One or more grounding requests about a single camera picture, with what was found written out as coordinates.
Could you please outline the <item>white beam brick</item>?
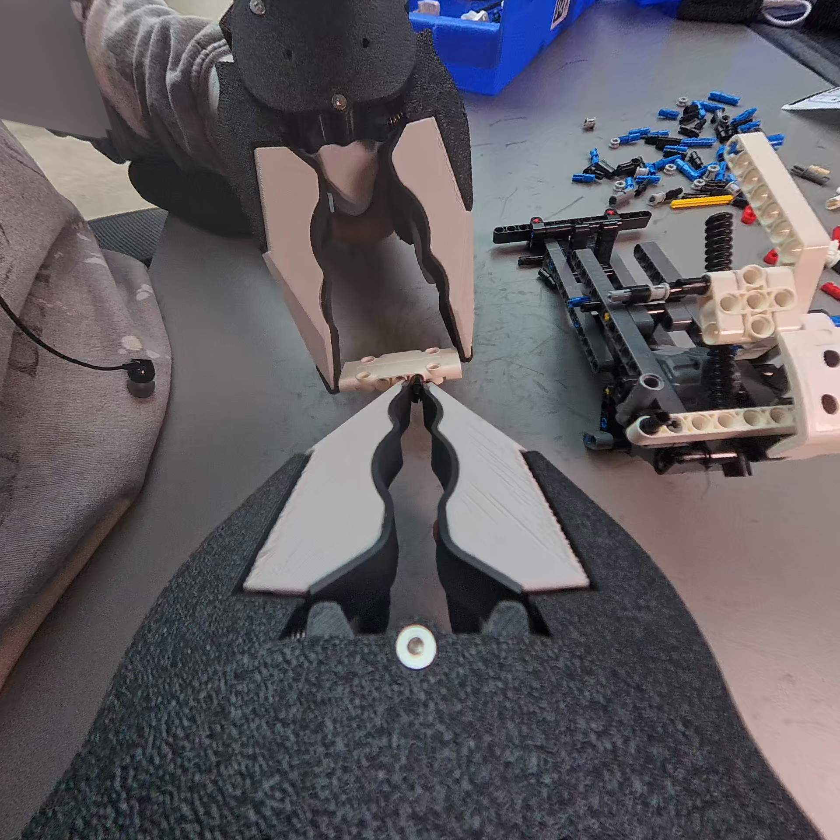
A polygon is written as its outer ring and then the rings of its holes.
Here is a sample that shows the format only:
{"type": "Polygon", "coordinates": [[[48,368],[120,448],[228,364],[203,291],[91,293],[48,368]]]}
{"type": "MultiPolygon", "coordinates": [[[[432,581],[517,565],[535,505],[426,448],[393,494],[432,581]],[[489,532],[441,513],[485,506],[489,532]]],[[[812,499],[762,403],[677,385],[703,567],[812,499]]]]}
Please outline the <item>white beam brick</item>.
{"type": "Polygon", "coordinates": [[[441,385],[462,378],[463,370],[455,349],[431,347],[367,355],[347,362],[339,377],[339,392],[385,392],[398,383],[419,376],[423,382],[441,385]]]}

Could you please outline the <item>partly built toy truck chassis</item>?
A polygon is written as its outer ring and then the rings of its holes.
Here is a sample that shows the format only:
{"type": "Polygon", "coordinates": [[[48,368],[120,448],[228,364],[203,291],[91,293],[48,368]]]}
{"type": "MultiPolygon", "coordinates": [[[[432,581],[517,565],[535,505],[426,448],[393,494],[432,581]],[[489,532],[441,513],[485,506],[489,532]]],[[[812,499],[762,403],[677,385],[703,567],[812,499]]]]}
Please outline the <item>partly built toy truck chassis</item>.
{"type": "Polygon", "coordinates": [[[649,211],[621,213],[615,195],[599,216],[498,227],[495,245],[523,245],[563,300],[593,373],[603,383],[591,451],[621,452],[655,471],[744,477],[767,461],[838,455],[838,316],[812,310],[825,270],[838,268],[830,238],[794,177],[760,132],[722,145],[707,169],[732,180],[714,192],[651,195],[650,203],[738,204],[761,226],[772,254],[733,264],[734,217],[710,215],[705,269],[683,277],[654,242],[633,255],[635,285],[613,255],[618,235],[641,231],[649,211]]]}

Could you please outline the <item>white toy parts heap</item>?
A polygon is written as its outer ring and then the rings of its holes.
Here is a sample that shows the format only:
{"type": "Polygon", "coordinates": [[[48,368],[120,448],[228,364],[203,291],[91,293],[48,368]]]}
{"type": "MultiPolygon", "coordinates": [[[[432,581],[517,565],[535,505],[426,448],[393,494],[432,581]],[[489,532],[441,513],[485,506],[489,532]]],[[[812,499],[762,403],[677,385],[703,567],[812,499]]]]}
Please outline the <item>white toy parts heap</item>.
{"type": "Polygon", "coordinates": [[[414,14],[499,23],[504,4],[504,1],[411,1],[408,10],[414,14]]]}

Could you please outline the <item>pile of blue black pins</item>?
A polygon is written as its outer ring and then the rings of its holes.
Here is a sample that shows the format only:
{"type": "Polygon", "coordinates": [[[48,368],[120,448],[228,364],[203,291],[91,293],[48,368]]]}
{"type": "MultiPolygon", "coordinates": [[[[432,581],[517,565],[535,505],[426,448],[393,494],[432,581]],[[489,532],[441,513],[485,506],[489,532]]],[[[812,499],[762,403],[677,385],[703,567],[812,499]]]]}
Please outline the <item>pile of blue black pins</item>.
{"type": "Polygon", "coordinates": [[[726,154],[746,133],[767,133],[760,109],[739,95],[713,90],[705,97],[681,96],[658,108],[645,124],[585,132],[584,152],[574,162],[571,184],[620,205],[646,197],[668,204],[683,195],[726,195],[734,175],[726,154]]]}

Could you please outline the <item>pile of red white pieces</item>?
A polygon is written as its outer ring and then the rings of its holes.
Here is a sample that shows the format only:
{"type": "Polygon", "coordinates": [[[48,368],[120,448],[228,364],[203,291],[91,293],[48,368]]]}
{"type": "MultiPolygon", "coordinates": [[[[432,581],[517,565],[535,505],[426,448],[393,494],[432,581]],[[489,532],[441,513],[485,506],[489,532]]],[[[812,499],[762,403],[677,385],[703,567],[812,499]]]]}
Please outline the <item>pile of red white pieces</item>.
{"type": "MultiPolygon", "coordinates": [[[[826,209],[835,214],[838,214],[839,188],[837,188],[835,190],[834,195],[826,201],[826,209]]],[[[742,210],[741,222],[743,224],[754,224],[756,221],[757,217],[752,207],[748,203],[745,204],[742,210]]],[[[763,263],[766,266],[777,266],[777,264],[779,263],[778,250],[772,248],[765,255],[765,257],[763,257],[763,263]]],[[[831,231],[831,244],[826,254],[825,268],[830,273],[833,273],[836,277],[824,281],[820,286],[820,290],[823,291],[828,297],[839,301],[839,286],[838,281],[835,281],[839,278],[839,226],[835,226],[831,231]]]]}

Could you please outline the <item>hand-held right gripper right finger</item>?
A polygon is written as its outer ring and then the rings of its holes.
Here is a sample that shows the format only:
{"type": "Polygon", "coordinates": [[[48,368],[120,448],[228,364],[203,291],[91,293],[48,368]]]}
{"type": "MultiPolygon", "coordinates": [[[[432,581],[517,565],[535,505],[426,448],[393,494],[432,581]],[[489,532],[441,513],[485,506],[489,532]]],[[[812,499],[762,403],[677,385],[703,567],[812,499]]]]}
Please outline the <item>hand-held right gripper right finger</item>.
{"type": "Polygon", "coordinates": [[[513,604],[525,634],[548,629],[532,598],[590,579],[530,468],[527,451],[438,385],[423,389],[437,505],[437,576],[454,634],[479,634],[513,604]]]}

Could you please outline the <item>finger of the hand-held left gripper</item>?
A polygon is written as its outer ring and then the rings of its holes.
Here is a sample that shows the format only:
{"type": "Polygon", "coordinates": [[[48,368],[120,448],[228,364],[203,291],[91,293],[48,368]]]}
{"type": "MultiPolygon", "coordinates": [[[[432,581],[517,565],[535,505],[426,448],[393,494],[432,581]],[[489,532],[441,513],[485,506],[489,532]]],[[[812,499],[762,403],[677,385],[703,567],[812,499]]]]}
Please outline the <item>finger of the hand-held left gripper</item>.
{"type": "Polygon", "coordinates": [[[474,223],[434,117],[408,123],[387,150],[392,206],[463,362],[473,356],[474,223]]]}
{"type": "Polygon", "coordinates": [[[339,391],[340,339],[331,282],[319,261],[329,231],[328,196],[318,169],[293,150],[255,150],[266,234],[265,262],[328,392],[339,391]]]}

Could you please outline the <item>blue plastic bin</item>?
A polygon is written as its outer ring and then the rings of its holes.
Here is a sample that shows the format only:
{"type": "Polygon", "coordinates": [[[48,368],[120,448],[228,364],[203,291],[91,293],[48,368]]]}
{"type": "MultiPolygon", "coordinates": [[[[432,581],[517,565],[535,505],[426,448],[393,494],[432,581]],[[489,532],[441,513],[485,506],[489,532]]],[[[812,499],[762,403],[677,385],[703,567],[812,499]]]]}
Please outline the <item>blue plastic bin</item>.
{"type": "Polygon", "coordinates": [[[593,1],[504,3],[499,23],[408,10],[416,32],[430,32],[437,54],[459,90],[498,94],[594,5],[593,1]]]}

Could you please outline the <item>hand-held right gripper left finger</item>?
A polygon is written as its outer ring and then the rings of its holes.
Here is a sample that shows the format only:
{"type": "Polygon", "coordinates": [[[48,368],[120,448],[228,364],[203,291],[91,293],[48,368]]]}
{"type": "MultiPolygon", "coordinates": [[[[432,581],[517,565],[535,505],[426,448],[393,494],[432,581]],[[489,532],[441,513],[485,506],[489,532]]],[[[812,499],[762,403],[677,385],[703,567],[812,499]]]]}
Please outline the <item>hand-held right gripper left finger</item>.
{"type": "Polygon", "coordinates": [[[251,595],[338,604],[362,634],[387,629],[398,541],[390,486],[413,388],[399,382],[306,453],[243,579],[251,595]]]}

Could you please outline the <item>person's left forearm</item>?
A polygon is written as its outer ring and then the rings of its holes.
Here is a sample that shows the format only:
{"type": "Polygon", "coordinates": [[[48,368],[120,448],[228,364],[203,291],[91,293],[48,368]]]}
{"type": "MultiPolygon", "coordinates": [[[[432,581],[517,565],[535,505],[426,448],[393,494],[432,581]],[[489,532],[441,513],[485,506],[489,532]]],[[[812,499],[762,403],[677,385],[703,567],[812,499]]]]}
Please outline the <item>person's left forearm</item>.
{"type": "Polygon", "coordinates": [[[110,131],[96,147],[117,163],[168,159],[225,175],[217,145],[217,65],[231,60],[218,23],[160,1],[70,2],[110,131]]]}

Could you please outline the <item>printed sticker sheet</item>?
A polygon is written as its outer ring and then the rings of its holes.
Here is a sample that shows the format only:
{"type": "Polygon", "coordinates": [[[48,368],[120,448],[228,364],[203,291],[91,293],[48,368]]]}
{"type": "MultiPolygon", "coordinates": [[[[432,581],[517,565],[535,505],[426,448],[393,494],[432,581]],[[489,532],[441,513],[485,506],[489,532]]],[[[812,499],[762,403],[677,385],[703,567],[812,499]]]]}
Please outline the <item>printed sticker sheet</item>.
{"type": "Polygon", "coordinates": [[[782,110],[788,112],[839,111],[839,102],[840,87],[832,87],[809,97],[786,103],[782,110]]]}

